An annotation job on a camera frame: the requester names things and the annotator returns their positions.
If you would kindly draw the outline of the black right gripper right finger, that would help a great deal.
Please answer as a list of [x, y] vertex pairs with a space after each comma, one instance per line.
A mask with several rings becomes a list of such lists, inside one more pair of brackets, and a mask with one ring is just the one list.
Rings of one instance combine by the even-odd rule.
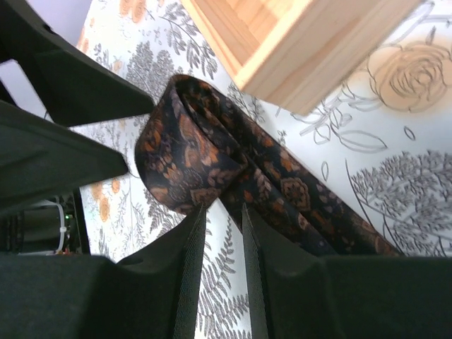
[[450, 338], [451, 260], [312, 256], [242, 209], [254, 338]]

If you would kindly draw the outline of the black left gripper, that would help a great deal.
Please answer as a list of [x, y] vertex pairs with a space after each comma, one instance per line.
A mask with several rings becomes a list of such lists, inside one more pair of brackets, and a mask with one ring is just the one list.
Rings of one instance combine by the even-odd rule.
[[1, 102], [1, 215], [27, 206], [1, 218], [1, 254], [90, 254], [77, 188], [128, 170], [121, 153]]

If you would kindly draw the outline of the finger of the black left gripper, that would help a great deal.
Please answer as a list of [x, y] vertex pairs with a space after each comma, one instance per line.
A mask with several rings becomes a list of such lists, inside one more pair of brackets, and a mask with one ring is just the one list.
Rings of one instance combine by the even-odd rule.
[[79, 126], [147, 114], [151, 96], [56, 34], [26, 1], [1, 2], [1, 60], [16, 61], [52, 120]]

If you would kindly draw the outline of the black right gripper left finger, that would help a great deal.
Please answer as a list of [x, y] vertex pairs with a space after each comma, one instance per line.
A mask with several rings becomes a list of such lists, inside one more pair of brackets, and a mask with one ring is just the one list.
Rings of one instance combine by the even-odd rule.
[[206, 210], [119, 262], [1, 257], [2, 338], [192, 338]]

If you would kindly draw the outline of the brown paisley patterned tie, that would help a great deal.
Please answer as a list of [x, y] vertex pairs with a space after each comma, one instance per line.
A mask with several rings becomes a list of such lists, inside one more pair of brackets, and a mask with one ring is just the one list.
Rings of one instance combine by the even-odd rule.
[[192, 76], [170, 78], [135, 163], [150, 194], [177, 213], [220, 200], [240, 224], [249, 205], [315, 256], [400, 255], [230, 98]]

